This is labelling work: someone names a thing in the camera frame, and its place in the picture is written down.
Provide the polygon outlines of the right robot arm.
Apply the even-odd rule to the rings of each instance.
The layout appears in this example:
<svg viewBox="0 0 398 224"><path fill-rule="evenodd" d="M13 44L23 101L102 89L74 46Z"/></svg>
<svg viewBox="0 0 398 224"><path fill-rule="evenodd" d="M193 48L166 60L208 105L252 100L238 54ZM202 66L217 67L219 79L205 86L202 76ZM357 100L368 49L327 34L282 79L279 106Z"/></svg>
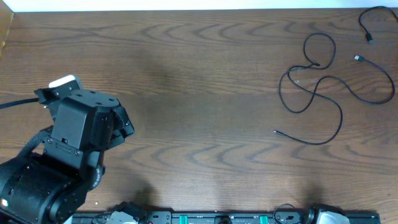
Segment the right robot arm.
<svg viewBox="0 0 398 224"><path fill-rule="evenodd" d="M322 203L314 203L310 206L304 224L350 224L349 218L341 209Z"/></svg>

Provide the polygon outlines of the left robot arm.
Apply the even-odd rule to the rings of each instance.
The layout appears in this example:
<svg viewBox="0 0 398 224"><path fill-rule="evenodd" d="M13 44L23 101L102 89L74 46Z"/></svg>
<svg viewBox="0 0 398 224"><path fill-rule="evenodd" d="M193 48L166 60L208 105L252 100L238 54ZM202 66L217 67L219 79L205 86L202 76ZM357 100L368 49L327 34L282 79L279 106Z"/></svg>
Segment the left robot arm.
<svg viewBox="0 0 398 224"><path fill-rule="evenodd" d="M103 175L104 152L134 134L120 101L94 90L35 91L54 124L1 164L4 223L63 223Z"/></svg>

